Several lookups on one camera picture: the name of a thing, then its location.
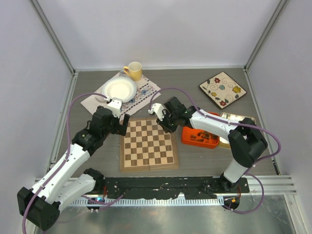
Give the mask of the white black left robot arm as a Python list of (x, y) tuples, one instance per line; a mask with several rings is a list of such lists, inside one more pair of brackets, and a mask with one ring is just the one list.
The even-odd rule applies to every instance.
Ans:
[(68, 149), (56, 165), (30, 189), (21, 188), (17, 194), (19, 213), (22, 215), (22, 232), (26, 221), (43, 231), (51, 228), (60, 213), (74, 200), (91, 192), (100, 194), (105, 179), (101, 172), (89, 168), (78, 179), (66, 184), (73, 173), (100, 148), (109, 134), (124, 136), (130, 116), (120, 116), (114, 108), (99, 106), (87, 126), (76, 133)]

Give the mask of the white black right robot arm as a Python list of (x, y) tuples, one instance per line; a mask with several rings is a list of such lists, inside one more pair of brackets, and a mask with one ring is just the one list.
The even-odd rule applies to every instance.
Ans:
[(247, 117), (231, 122), (193, 105), (186, 108), (177, 97), (164, 104), (152, 104), (148, 112), (157, 116), (157, 123), (166, 133), (181, 126), (207, 131), (229, 142), (233, 159), (219, 179), (221, 189), (227, 193), (237, 188), (240, 178), (268, 147), (260, 128)]

